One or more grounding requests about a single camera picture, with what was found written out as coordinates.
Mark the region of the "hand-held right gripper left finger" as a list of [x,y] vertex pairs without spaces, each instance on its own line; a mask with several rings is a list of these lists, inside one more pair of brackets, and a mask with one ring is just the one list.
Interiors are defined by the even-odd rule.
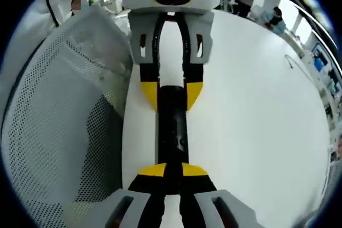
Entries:
[[142,169],[127,190],[116,190],[106,200],[111,210],[105,227],[160,227],[165,212],[166,164]]

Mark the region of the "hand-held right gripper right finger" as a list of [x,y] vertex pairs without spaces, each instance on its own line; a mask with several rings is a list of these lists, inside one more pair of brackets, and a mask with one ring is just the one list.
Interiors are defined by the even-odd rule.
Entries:
[[182,163],[180,214],[184,227],[258,227],[255,211],[227,190],[217,190],[200,166]]

